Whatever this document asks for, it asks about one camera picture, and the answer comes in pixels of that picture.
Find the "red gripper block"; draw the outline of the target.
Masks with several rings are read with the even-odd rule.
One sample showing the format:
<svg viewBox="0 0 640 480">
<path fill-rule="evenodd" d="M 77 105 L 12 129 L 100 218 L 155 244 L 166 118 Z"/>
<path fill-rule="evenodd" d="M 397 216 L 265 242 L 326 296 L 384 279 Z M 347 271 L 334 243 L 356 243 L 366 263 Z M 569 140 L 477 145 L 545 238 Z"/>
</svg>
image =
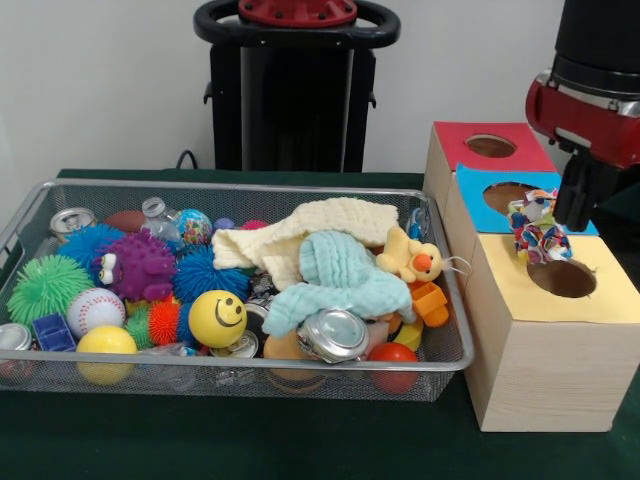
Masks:
<svg viewBox="0 0 640 480">
<path fill-rule="evenodd" d="M 639 102 L 581 92 L 542 72 L 529 87 L 525 113 L 537 132 L 568 144 L 569 152 L 584 148 L 598 160 L 582 161 L 579 155 L 569 160 L 554 208 L 559 224 L 584 231 L 608 191 L 608 167 L 603 163 L 619 169 L 639 163 Z"/>
</svg>

